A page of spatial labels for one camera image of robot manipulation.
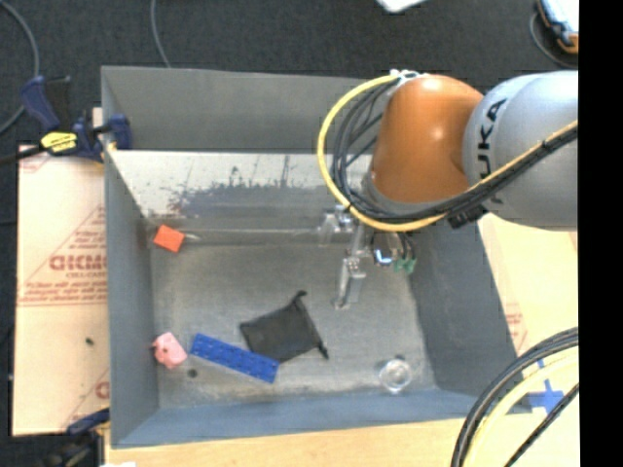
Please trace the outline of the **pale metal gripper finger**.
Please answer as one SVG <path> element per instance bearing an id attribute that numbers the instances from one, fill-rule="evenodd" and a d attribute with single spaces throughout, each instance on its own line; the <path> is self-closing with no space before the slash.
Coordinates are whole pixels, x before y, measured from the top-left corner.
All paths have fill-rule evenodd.
<path id="1" fill-rule="evenodd" d="M 343 258 L 337 277 L 336 295 L 332 302 L 335 309 L 344 309 L 349 305 L 351 281 L 351 259 Z"/>
<path id="2" fill-rule="evenodd" d="M 359 301 L 367 272 L 358 259 L 353 259 L 348 264 L 348 274 L 348 302 L 355 304 Z"/>

